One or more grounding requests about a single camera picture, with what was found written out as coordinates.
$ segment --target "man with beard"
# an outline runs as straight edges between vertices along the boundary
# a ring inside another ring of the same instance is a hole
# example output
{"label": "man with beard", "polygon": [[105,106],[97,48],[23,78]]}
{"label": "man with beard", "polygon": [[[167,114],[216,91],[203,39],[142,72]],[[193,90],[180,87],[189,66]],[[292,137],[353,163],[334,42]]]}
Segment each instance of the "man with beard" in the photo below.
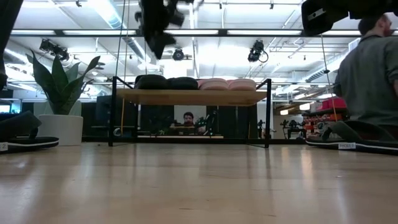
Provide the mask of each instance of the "man with beard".
{"label": "man with beard", "polygon": [[342,61],[335,94],[352,120],[383,126],[398,137],[398,38],[387,15],[364,18],[358,46]]}

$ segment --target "white planter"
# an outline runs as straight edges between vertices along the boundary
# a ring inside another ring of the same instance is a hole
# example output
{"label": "white planter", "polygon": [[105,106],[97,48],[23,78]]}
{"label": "white planter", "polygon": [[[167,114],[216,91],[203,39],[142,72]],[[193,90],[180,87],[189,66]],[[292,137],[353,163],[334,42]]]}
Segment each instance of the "white planter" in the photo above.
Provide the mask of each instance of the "white planter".
{"label": "white planter", "polygon": [[79,146],[83,134],[83,117],[71,115],[40,115],[43,123],[38,137],[59,138],[59,146]]}

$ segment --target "ceiling light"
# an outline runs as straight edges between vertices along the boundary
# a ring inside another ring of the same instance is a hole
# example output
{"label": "ceiling light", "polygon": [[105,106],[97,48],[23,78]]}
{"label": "ceiling light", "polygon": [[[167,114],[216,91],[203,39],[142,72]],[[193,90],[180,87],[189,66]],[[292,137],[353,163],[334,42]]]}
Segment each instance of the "ceiling light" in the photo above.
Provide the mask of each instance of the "ceiling light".
{"label": "ceiling light", "polygon": [[14,85],[14,84],[9,84],[8,83],[7,86],[13,86],[13,87],[16,87],[16,88],[21,88],[21,89],[29,90],[29,91],[37,91],[35,88],[33,88],[33,87],[29,86],[29,85],[25,85],[25,84]]}
{"label": "ceiling light", "polygon": [[138,66],[139,70],[160,70],[160,66],[159,65],[153,65],[151,63],[141,63]]}
{"label": "ceiling light", "polygon": [[22,72],[18,72],[12,68],[6,67],[6,74],[8,78],[18,81],[34,81],[35,78],[32,75],[28,75]]}
{"label": "ceiling light", "polygon": [[317,98],[318,99],[327,99],[327,98],[332,98],[332,97],[335,97],[336,95],[334,94],[334,93],[327,93],[327,94],[323,94],[323,95],[320,95],[320,96],[317,96]]}
{"label": "ceiling light", "polygon": [[300,105],[300,110],[309,110],[311,109],[310,103],[306,103],[304,105]]}
{"label": "ceiling light", "polygon": [[108,77],[95,77],[95,80],[104,80],[106,81]]}
{"label": "ceiling light", "polygon": [[302,93],[302,94],[300,94],[300,95],[295,96],[294,99],[295,99],[295,100],[298,100],[298,99],[304,98],[304,97],[306,97],[306,96],[307,96],[306,94]]}
{"label": "ceiling light", "polygon": [[229,30],[229,35],[300,35],[301,30]]}
{"label": "ceiling light", "polygon": [[65,35],[135,35],[135,30],[64,30]]}
{"label": "ceiling light", "polygon": [[288,110],[280,111],[280,115],[288,115],[288,114],[289,114]]}
{"label": "ceiling light", "polygon": [[54,30],[13,30],[11,35],[55,35]]}
{"label": "ceiling light", "polygon": [[172,35],[216,35],[218,34],[218,30],[199,30],[199,29],[191,29],[191,30],[165,30],[165,33]]}
{"label": "ceiling light", "polygon": [[360,36],[361,33],[358,30],[330,30],[324,32],[323,35],[355,35]]}
{"label": "ceiling light", "polygon": [[109,0],[88,0],[88,4],[106,21],[119,19],[115,18],[117,15],[115,15],[114,7]]}
{"label": "ceiling light", "polygon": [[12,56],[18,58],[19,60],[21,60],[21,61],[23,61],[23,62],[25,62],[25,63],[29,63],[29,61],[28,61],[26,55],[21,55],[21,54],[15,52],[15,51],[13,51],[13,50],[10,50],[10,49],[5,49],[4,51],[5,51],[5,53],[11,54]]}

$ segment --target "cable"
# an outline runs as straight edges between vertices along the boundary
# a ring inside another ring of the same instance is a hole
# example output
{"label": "cable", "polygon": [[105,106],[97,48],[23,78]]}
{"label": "cable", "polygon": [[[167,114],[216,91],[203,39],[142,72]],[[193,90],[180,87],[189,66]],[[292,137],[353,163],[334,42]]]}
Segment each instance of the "cable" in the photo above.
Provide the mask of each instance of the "cable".
{"label": "cable", "polygon": [[121,124],[120,124],[120,131],[122,133],[122,137],[123,137],[123,121],[124,121],[124,98],[123,98],[123,103],[122,103],[122,119],[121,119]]}
{"label": "cable", "polygon": [[[129,7],[127,10],[127,18],[130,18],[130,0],[129,0]],[[127,32],[126,32],[126,38],[129,37],[129,22],[130,19],[127,19]],[[125,56],[124,56],[124,81],[126,81],[126,73],[127,73],[127,43],[126,43],[126,50],[125,50]],[[121,124],[120,124],[120,132],[123,136],[123,121],[124,121],[124,98],[123,98],[123,105],[122,105],[122,118],[121,118]]]}
{"label": "cable", "polygon": [[268,53],[267,53],[264,49],[263,49],[262,51],[263,51],[264,54],[267,56],[267,60],[262,61],[262,60],[259,59],[259,62],[261,62],[261,63],[266,63],[266,62],[268,62],[268,60],[269,60],[269,55],[268,55]]}
{"label": "cable", "polygon": [[[323,62],[325,63],[325,73],[326,73],[326,77],[328,78],[328,84],[330,86],[329,70],[328,70],[328,64],[326,62],[325,46],[323,44],[323,34],[321,34],[321,41],[322,41]],[[333,96],[333,92],[331,92],[330,94],[331,94],[331,103],[333,105],[333,112],[335,114],[335,121],[337,122],[337,113],[336,113],[336,107],[335,107],[335,99],[334,99],[334,96]]]}
{"label": "cable", "polygon": [[116,71],[115,76],[118,75],[118,68],[119,68],[119,56],[120,56],[120,45],[122,41],[122,32],[123,32],[123,23],[124,23],[124,11],[126,10],[126,0],[123,2],[123,13],[122,13],[122,21],[120,26],[120,34],[119,34],[119,47],[118,47],[118,56],[116,57]]}

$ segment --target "hanging rope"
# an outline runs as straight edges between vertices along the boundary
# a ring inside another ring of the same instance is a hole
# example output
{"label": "hanging rope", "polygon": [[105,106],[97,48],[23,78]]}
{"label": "hanging rope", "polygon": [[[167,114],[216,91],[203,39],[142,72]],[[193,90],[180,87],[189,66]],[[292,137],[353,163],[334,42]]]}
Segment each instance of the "hanging rope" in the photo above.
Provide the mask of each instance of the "hanging rope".
{"label": "hanging rope", "polygon": [[[118,46],[118,56],[116,58],[116,71],[115,71],[115,76],[118,75],[118,68],[119,68],[119,57],[120,57],[120,45],[121,45],[121,41],[122,41],[122,32],[123,32],[123,24],[124,24],[124,11],[126,10],[126,0],[124,0],[123,2],[123,13],[122,13],[122,21],[121,21],[121,25],[120,25],[120,34],[119,34],[119,46]],[[126,67],[127,65],[124,66],[124,81],[126,81]],[[122,117],[121,117],[121,134],[123,136],[123,116],[124,116],[124,99],[123,99],[123,108],[122,108]]]}
{"label": "hanging rope", "polygon": [[[130,0],[129,0],[129,8],[127,10],[127,32],[126,32],[126,38],[129,37],[129,23],[130,23]],[[126,43],[126,50],[125,50],[125,56],[124,56],[124,81],[126,81],[126,72],[127,72],[127,47],[128,44]]]}
{"label": "hanging rope", "polygon": [[[326,53],[325,53],[325,44],[323,43],[323,35],[321,34],[321,42],[322,42],[322,52],[323,52],[323,62],[325,63],[325,73],[326,77],[328,78],[328,86],[330,86],[330,79],[329,79],[329,70],[328,70],[328,64],[326,62]],[[333,104],[333,112],[335,114],[335,121],[337,121],[337,113],[336,113],[336,107],[335,107],[335,98],[333,96],[333,92],[330,92],[331,95],[331,103]]]}

